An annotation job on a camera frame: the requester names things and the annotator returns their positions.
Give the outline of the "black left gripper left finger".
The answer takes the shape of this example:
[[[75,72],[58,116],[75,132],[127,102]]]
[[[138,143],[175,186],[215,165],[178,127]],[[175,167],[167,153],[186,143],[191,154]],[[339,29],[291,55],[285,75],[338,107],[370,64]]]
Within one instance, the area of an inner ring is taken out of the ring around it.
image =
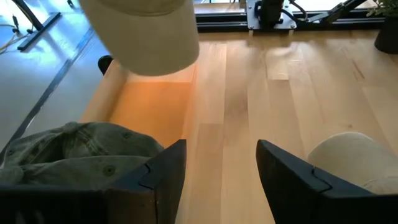
[[[111,224],[175,223],[185,181],[187,142],[180,139],[105,191]]]

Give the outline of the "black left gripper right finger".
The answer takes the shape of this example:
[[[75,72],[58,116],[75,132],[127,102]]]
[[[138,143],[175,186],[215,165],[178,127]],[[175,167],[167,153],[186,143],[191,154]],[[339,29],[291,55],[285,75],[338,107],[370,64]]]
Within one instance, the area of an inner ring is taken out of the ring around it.
[[[370,192],[266,140],[256,146],[259,176],[276,223],[369,223]]]

